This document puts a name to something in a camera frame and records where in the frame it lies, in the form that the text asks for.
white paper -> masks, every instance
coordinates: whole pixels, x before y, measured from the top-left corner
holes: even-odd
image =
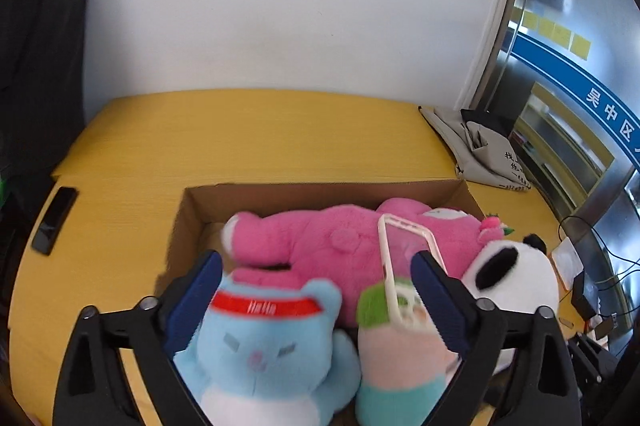
[[[562,285],[570,291],[574,286],[574,278],[584,271],[584,266],[568,237],[553,250],[551,259],[556,264]]]

panda plush toy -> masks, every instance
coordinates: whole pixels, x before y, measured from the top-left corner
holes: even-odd
[[[537,235],[522,242],[491,241],[482,248],[462,276],[474,298],[489,298],[504,311],[533,314],[546,305],[558,313],[558,279]],[[503,350],[495,372],[511,364],[515,350]]]

pink plush toy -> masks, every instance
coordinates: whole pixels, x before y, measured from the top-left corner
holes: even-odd
[[[378,238],[382,213],[393,213],[430,228],[449,275],[456,278],[462,277],[484,244],[504,237],[496,217],[481,223],[464,212],[431,210],[417,201],[396,198],[383,203],[378,211],[343,205],[266,218],[240,212],[223,228],[222,243],[240,266],[233,273],[239,283],[300,289],[312,278],[331,279],[342,291],[337,322],[355,327],[360,294],[383,279]],[[408,259],[420,245],[407,235],[397,229],[388,230],[389,243],[396,245],[391,247],[394,274],[410,278]],[[279,264],[289,265],[290,270],[260,269]]]

panda eye patch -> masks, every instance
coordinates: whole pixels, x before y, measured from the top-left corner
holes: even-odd
[[[476,287],[479,291],[497,284],[516,265],[518,250],[515,247],[503,247],[492,256],[478,271]]]
[[[286,356],[287,354],[292,353],[295,349],[296,349],[295,343],[291,343],[290,345],[283,346],[283,348],[281,348],[278,352],[278,357],[281,358],[283,356]]]

plush toy ear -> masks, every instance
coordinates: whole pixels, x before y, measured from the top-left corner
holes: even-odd
[[[524,244],[527,244],[527,246],[531,246],[531,247],[534,247],[535,249],[539,249],[540,251],[542,251],[546,255],[546,244],[545,244],[545,241],[543,241],[535,233],[532,233],[532,234],[527,235],[526,237],[524,237],[522,242]]]
[[[305,283],[300,292],[316,300],[331,321],[336,320],[342,305],[342,294],[331,280],[323,278],[310,280]]]
[[[480,268],[476,275],[476,287],[484,291],[496,285],[513,269],[518,261],[518,250],[515,247],[503,247]]]
[[[478,234],[478,244],[485,246],[493,241],[501,241],[504,238],[504,230],[501,227],[481,229]]]

